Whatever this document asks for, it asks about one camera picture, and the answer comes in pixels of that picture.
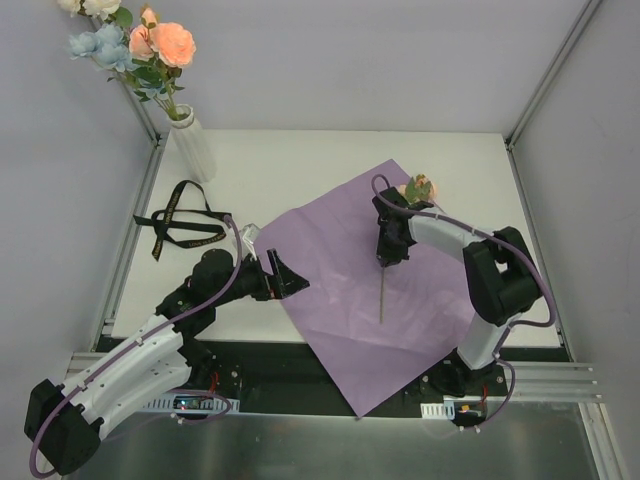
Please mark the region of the blue flower stem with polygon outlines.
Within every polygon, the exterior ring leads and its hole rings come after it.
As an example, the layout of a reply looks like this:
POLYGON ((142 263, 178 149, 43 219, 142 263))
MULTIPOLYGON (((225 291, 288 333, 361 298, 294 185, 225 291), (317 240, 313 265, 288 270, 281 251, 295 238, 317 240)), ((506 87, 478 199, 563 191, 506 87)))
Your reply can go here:
POLYGON ((96 32, 70 35, 68 51, 71 59, 90 60, 98 71, 108 75, 107 81, 118 81, 128 86, 140 102, 149 102, 152 94, 136 75, 144 61, 133 57, 126 40, 121 27, 104 24, 96 32))

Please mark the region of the white rose stem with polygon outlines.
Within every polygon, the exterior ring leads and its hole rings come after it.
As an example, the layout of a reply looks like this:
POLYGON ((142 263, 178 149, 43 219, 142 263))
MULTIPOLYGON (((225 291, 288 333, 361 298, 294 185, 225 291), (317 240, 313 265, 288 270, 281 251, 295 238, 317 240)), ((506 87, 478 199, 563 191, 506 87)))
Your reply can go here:
POLYGON ((71 16, 82 15, 129 28, 133 15, 121 0, 57 0, 57 5, 71 16))

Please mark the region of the purple wrapping paper sheet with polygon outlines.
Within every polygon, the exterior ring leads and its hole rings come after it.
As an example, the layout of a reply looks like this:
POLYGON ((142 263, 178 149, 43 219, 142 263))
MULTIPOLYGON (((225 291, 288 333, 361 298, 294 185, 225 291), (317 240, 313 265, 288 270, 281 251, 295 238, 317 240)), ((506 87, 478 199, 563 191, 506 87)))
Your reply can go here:
POLYGON ((256 240, 308 288, 282 305, 341 394, 362 417, 448 355, 474 309, 461 262, 424 244, 382 268, 372 204, 375 175, 392 185, 408 174, 393 160, 265 225, 256 240))

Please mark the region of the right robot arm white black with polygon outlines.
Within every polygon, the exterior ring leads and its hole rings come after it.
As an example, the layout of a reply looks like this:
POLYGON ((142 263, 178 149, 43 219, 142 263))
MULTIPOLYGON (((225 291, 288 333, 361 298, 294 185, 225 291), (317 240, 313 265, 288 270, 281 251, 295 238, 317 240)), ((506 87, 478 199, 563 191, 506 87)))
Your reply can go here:
POLYGON ((453 219, 425 202, 409 205, 394 187, 377 193, 376 257, 383 267, 409 258, 420 243, 460 261, 475 310, 468 333, 456 348, 461 363, 450 369, 452 387, 473 394, 486 381, 484 368, 495 362, 509 326, 543 296, 539 275, 519 230, 491 234, 453 219))

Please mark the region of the small peach rose stem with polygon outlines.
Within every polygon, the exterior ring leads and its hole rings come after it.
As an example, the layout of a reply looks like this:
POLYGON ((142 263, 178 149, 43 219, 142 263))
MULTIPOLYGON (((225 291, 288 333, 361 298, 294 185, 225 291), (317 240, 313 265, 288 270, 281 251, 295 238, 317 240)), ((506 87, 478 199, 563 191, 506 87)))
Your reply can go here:
MULTIPOLYGON (((410 177, 405 183, 392 186, 390 181, 380 175, 378 177, 386 186, 385 189, 395 187, 409 204, 409 209, 419 211, 435 205, 437 188, 433 182, 424 174, 417 174, 410 177)), ((381 267, 380 288, 379 288, 379 323, 383 324, 385 316, 385 274, 386 268, 381 267)))

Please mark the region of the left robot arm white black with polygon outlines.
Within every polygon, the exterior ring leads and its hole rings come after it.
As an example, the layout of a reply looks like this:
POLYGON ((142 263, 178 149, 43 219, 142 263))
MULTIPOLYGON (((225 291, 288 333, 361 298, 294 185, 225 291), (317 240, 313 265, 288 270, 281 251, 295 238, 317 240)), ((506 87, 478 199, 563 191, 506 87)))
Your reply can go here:
POLYGON ((24 425, 32 442, 32 475, 45 479, 78 470, 119 424, 153 398, 183 385, 204 387, 212 355, 196 337, 215 321, 217 307, 245 297, 283 300, 310 285, 276 250, 269 250, 267 259, 265 271, 252 255, 235 261, 226 250, 205 252, 134 334, 66 381, 38 383, 30 392, 24 425))

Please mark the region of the large peach rose stem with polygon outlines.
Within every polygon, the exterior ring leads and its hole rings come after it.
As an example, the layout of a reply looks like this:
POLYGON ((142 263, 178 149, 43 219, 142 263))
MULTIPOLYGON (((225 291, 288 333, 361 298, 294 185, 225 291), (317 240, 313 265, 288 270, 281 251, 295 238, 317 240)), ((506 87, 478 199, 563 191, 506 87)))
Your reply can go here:
POLYGON ((150 5, 141 7, 139 23, 125 35, 130 65, 125 83, 141 103, 154 102, 171 122, 185 120, 190 110, 179 106, 175 94, 184 69, 197 47, 192 33, 176 22, 163 22, 150 5))

